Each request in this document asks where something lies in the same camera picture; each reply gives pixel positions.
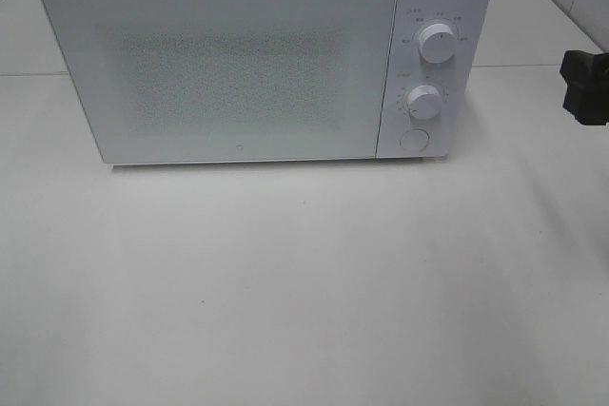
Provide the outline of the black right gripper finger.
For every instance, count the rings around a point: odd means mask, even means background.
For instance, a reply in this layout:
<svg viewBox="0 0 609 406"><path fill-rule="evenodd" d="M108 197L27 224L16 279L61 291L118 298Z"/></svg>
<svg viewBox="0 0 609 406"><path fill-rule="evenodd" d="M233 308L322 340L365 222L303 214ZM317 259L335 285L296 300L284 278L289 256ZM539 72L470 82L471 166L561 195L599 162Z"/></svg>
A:
<svg viewBox="0 0 609 406"><path fill-rule="evenodd" d="M594 54L567 50L560 66L560 75L568 86L607 86L608 58L607 52Z"/></svg>
<svg viewBox="0 0 609 406"><path fill-rule="evenodd" d="M584 126L607 126L608 90L589 89L569 85L563 101L563 108Z"/></svg>

